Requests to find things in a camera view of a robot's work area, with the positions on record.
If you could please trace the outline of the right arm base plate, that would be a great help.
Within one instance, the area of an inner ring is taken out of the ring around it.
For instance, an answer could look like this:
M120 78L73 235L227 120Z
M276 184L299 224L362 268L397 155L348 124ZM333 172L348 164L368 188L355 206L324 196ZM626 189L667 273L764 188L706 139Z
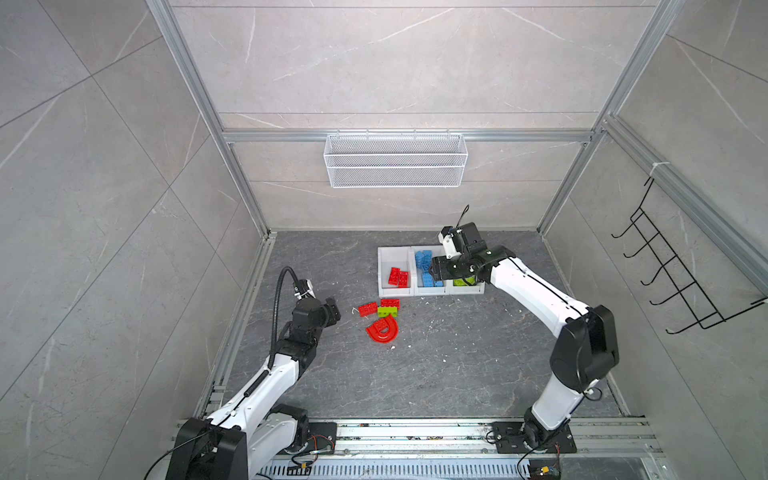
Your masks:
M493 422L485 441L500 454L577 452L569 422L544 432L523 421Z

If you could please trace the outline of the white three-compartment bin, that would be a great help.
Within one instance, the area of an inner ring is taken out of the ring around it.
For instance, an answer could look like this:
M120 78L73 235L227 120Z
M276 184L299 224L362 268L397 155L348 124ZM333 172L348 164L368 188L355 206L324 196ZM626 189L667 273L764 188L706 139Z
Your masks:
M426 286L423 283L423 272L417 267L415 258L417 252L426 250L433 256L445 254L441 245L378 248L378 293L381 298L481 295L485 292L484 284L459 285L458 280L444 281L441 286ZM389 283L392 269L399 269L409 275L406 287Z

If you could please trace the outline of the blue lego brick top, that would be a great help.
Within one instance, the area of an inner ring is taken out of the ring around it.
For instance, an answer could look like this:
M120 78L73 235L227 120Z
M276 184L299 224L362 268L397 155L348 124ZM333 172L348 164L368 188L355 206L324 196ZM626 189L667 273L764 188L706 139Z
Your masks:
M423 272L421 278L424 288L442 288L444 286L441 280L435 280L428 272Z

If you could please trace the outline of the green lego brick bottom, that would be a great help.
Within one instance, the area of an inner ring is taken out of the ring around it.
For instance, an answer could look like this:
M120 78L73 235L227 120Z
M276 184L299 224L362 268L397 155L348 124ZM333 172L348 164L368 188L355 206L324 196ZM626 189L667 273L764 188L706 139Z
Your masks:
M476 286L477 282L474 277L454 279L453 285L457 287L470 287Z

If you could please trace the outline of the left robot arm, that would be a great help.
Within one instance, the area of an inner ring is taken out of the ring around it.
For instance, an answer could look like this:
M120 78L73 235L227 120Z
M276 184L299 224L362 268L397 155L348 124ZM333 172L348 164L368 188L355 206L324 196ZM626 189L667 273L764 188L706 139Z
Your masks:
M336 301L300 299L287 333L260 371L209 416L186 421L169 453L167 479L252 479L278 453L303 448L308 414L279 402L316 356L324 328L341 313Z

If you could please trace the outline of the red arch lego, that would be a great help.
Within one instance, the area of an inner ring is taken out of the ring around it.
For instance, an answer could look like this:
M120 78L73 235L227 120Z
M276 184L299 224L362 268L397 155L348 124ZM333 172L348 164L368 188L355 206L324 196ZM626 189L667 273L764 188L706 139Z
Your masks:
M386 344L393 341L399 333L396 319L389 315L378 319L366 328L368 336L376 343Z

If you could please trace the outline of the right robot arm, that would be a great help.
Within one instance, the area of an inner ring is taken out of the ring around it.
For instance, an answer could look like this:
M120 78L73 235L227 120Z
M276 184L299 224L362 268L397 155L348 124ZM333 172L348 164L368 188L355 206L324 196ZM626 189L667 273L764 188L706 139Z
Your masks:
M438 239L445 254L432 259L428 272L433 277L488 283L525 306L556 338L549 359L550 379L525 412L521 427L528 447L544 448L619 363L612 312L603 305L591 307L558 290L507 247L489 247L472 222L445 226Z

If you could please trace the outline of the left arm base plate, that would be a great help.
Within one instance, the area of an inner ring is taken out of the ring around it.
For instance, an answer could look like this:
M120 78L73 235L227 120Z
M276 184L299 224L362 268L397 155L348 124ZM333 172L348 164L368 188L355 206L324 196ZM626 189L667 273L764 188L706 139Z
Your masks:
M336 422L310 422L302 425L295 442L284 450L289 455L320 455L334 453L337 440Z

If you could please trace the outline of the blue lego brick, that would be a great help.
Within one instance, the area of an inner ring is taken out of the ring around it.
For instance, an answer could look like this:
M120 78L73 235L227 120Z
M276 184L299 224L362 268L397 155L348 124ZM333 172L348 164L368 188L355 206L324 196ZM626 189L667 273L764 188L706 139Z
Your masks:
M419 250L414 254L414 260L416 267L422 272L427 272L431 265L432 251L431 250Z
M441 280L435 280L428 272L423 272L421 278L424 288L442 288L444 286Z

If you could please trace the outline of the red lego brick bottom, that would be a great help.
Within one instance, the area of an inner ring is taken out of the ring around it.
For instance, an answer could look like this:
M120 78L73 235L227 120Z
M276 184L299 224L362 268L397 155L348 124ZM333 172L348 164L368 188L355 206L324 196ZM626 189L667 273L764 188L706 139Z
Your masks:
M400 271L397 277L397 286L401 289L407 289L409 287L410 275L407 271Z

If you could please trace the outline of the green lego brick top pile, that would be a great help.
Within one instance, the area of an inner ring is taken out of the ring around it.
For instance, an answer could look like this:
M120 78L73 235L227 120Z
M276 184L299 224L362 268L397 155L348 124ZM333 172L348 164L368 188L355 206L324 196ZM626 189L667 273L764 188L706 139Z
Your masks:
M399 309L397 307L381 306L377 309L377 315L379 318L392 317L397 318Z

